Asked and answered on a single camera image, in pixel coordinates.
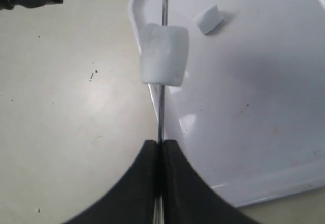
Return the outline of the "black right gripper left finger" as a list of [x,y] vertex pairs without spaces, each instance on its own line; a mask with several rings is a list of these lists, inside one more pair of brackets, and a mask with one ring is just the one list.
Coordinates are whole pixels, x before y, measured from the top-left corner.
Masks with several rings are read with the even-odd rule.
[[122,178],[96,203],[67,223],[152,223],[157,143],[146,140]]

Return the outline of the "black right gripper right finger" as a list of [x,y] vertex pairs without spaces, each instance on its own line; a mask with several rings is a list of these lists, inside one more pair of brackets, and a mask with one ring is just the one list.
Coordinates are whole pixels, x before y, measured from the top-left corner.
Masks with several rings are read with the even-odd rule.
[[175,140],[162,143],[162,205],[165,223],[257,223],[202,180]]

